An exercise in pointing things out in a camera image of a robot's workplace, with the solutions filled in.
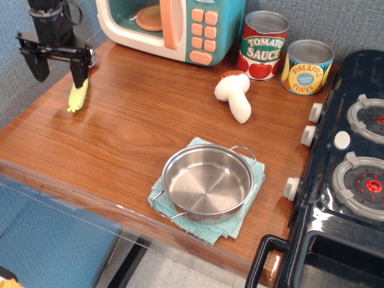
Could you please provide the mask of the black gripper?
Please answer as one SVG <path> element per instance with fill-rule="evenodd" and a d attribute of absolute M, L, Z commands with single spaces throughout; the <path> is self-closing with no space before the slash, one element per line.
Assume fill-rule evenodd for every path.
<path fill-rule="evenodd" d="M 18 32 L 16 38 L 24 42 L 32 42 L 41 47 L 53 47 L 63 52 L 75 51 L 75 46 L 80 45 L 80 40 L 75 37 L 73 26 L 82 21 L 82 12 L 79 12 L 79 20 L 71 18 L 69 11 L 30 11 L 35 25 L 35 32 Z M 22 55 L 39 82 L 44 82 L 49 73 L 47 59 L 37 53 L 22 49 Z M 74 59 L 70 62 L 70 70 L 75 88 L 81 88 L 89 75 L 89 65 L 85 60 Z"/>

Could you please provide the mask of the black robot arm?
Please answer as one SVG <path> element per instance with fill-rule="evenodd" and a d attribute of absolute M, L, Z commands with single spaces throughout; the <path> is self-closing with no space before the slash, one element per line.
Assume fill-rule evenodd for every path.
<path fill-rule="evenodd" d="M 28 13 L 33 19 L 34 31 L 18 32 L 16 38 L 34 77 L 43 82 L 50 70 L 48 59 L 70 63 L 75 88 L 82 88 L 92 65 L 91 46 L 77 37 L 73 27 L 82 23 L 83 14 L 74 20 L 70 7 L 74 1 L 29 1 Z"/>

